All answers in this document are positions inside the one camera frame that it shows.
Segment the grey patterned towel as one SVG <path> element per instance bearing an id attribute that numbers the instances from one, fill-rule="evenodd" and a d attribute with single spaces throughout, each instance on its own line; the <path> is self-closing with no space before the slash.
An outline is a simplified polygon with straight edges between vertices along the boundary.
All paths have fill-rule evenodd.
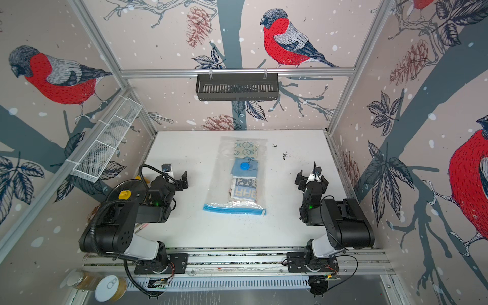
<path id="1" fill-rule="evenodd" d="M 231 182 L 230 202 L 245 205 L 257 203 L 257 179 L 235 177 Z"/>

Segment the clear vacuum bag blue zipper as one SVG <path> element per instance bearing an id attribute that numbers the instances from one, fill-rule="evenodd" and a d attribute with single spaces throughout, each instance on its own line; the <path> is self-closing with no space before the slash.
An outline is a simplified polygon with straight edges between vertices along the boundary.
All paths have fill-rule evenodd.
<path id="1" fill-rule="evenodd" d="M 266 139 L 221 137 L 203 210 L 265 216 Z"/>

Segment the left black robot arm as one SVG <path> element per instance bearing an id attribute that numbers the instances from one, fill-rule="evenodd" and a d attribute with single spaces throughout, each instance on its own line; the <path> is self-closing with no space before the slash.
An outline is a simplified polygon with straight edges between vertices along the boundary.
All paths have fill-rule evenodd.
<path id="1" fill-rule="evenodd" d="M 175 179 L 166 164 L 152 182 L 130 179 L 117 185 L 99 206 L 79 239 L 80 250 L 100 257 L 131 261 L 135 274 L 183 274 L 188 255 L 169 254 L 162 241 L 136 233 L 138 224 L 168 221 L 176 207 L 175 193 L 188 189 L 188 174 Z"/>

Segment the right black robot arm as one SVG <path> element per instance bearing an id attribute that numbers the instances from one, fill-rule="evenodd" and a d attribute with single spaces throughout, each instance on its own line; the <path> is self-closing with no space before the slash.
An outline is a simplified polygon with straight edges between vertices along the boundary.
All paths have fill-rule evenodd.
<path id="1" fill-rule="evenodd" d="M 299 219 L 306 226 L 321 227 L 325 234 L 307 242 L 301 252 L 288 252 L 282 265 L 290 273 L 338 272 L 337 257 L 349 249 L 372 247 L 374 232 L 354 198 L 336 200 L 325 195 L 329 182 L 322 169 L 314 166 L 311 174 L 297 174 L 295 185 L 302 191 Z"/>

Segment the cream towel blue bunny print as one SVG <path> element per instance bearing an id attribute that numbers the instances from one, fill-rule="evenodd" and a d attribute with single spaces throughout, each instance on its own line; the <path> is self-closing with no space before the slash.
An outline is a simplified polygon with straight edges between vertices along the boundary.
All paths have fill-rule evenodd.
<path id="1" fill-rule="evenodd" d="M 237 158 L 253 158 L 259 157 L 260 144 L 257 141 L 233 141 L 233 156 Z"/>

